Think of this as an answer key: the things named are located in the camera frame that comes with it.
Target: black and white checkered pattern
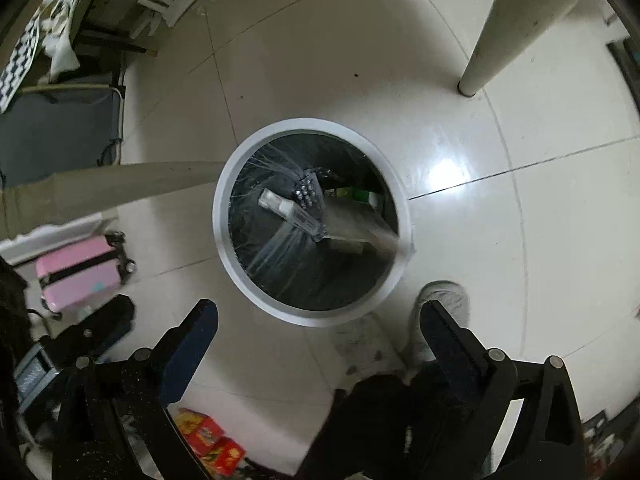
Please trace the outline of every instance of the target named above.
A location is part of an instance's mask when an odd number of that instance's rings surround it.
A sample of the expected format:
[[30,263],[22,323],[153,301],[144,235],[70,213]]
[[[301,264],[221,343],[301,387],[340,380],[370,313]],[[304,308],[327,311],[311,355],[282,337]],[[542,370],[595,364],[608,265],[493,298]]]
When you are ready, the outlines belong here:
[[40,14],[36,13],[24,28],[24,33],[15,44],[9,63],[0,75],[0,114],[3,114],[14,97],[20,83],[31,68],[40,36]]

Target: red snack package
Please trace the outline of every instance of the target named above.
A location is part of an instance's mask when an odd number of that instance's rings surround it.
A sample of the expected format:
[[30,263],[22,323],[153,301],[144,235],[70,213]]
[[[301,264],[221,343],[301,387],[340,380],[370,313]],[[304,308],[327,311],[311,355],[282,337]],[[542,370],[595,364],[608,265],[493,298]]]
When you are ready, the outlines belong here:
[[205,456],[225,434],[210,416],[180,408],[175,424],[197,456]]
[[231,476],[244,457],[244,449],[227,436],[221,438],[200,461],[211,474]]

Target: trash can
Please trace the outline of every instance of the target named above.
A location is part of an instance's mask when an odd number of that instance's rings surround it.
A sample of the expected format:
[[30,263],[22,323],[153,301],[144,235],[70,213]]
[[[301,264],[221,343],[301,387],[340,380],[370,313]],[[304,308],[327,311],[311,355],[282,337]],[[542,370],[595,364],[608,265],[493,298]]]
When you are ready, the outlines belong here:
[[[310,171],[324,192],[345,186],[378,197],[397,235],[394,254],[337,251],[258,205],[264,189],[295,198]],[[220,259],[240,290],[259,308],[303,326],[340,324],[375,309],[412,254],[408,199],[394,168],[363,136],[325,120],[285,120],[245,140],[220,175],[212,220]]]

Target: metal bolt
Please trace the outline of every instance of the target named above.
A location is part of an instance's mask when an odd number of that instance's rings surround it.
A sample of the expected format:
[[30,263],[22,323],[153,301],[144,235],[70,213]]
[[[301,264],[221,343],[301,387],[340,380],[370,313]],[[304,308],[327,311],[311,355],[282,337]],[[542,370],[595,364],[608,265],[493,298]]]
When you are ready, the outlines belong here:
[[562,368],[562,366],[564,365],[564,363],[562,362],[562,359],[559,358],[557,355],[552,355],[549,358],[549,364],[552,365],[553,368]]
[[489,350],[489,357],[493,361],[503,361],[504,360],[504,352],[502,350],[500,350],[499,348],[491,348],[491,350]]
[[82,370],[82,368],[87,368],[89,365],[89,358],[86,355],[81,355],[78,359],[76,359],[76,368]]
[[151,355],[151,350],[149,348],[138,348],[135,352],[133,352],[133,358],[136,361],[146,361],[149,359]]

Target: suitcase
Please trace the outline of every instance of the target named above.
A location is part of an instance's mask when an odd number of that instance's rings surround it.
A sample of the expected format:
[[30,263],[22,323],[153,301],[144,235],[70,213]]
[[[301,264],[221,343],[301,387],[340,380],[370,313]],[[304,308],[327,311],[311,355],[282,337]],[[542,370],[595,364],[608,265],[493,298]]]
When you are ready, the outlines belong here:
[[113,232],[39,257],[36,272],[43,306],[59,313],[109,300],[136,270],[123,245],[124,234]]

